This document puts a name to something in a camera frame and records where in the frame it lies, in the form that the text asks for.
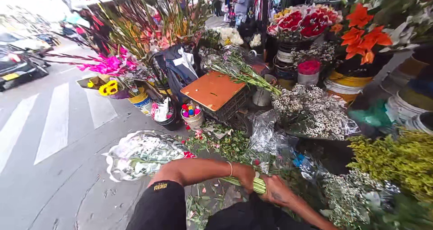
asphalt road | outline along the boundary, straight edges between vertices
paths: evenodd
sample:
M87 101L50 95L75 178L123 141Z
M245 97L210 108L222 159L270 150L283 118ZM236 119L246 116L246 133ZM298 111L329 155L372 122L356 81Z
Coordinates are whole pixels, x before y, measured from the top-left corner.
M95 56L67 40L53 52ZM80 88L89 73L75 66L47 71L0 93L0 229L123 230L149 179L112 182L101 154L130 132L168 131L127 100Z

tattoo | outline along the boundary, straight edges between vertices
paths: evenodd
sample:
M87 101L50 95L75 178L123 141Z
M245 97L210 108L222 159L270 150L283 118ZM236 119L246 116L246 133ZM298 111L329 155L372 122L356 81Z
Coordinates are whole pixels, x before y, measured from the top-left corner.
M283 198L281 198L281 195L279 193L272 192L271 195L272 195L272 197L274 197L274 199L276 199L282 203L287 203L286 201L283 200Z

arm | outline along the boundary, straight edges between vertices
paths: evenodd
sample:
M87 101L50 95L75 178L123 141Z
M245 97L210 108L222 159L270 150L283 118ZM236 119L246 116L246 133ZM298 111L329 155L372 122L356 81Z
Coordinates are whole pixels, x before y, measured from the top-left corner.
M289 208L306 222L322 230L338 230L331 222L314 211L305 200L293 193L278 176L262 178L266 183L266 193L262 199Z
M252 182L256 175L254 169L235 162L231 164L232 166L225 161L200 158L174 160L168 162L159 170L150 180L148 187L161 180L175 181L182 186L188 186L216 177L228 177L233 167L233 177L238 178L247 192L251 193L253 189Z

yellow license plate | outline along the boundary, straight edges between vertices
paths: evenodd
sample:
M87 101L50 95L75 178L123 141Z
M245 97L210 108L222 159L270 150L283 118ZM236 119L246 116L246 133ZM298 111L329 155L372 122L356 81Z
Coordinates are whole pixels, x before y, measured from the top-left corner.
M19 77L18 74L16 74L16 73L10 73L10 74L7 74L7 75L3 76L2 78L4 80L8 81L8 80L16 79L18 77Z

plastic crate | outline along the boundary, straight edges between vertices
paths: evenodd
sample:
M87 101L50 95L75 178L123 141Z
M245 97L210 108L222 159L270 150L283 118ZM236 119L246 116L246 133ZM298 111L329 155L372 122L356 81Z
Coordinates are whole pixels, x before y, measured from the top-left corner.
M245 86L216 112L209 110L207 107L204 107L204 111L218 121L225 122L234 116L239 108L246 103L248 94L249 88Z

